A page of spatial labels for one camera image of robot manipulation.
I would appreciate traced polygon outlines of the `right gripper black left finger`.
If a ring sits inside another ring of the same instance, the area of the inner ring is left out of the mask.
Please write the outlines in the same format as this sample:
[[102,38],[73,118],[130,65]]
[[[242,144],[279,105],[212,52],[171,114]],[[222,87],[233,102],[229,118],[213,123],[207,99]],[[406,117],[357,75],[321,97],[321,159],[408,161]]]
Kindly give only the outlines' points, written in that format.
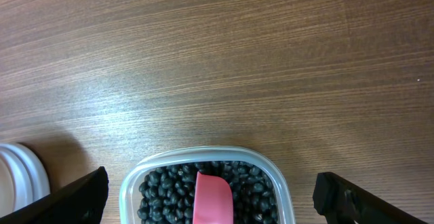
[[1,218],[1,224],[100,224],[109,195],[103,166]]

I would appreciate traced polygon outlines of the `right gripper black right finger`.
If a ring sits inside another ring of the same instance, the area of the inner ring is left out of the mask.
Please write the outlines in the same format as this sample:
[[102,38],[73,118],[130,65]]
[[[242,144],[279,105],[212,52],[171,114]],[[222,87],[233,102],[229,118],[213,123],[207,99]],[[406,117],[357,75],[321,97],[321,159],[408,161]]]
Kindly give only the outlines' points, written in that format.
[[317,175],[313,202],[328,224],[426,224],[333,172]]

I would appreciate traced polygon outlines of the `pink scoop with blue handle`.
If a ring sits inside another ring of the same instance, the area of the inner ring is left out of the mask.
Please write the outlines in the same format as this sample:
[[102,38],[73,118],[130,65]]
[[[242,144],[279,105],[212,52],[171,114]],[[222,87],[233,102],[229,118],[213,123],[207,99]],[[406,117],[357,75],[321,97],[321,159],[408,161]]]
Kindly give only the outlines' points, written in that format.
[[221,177],[197,173],[193,224],[233,224],[233,194]]

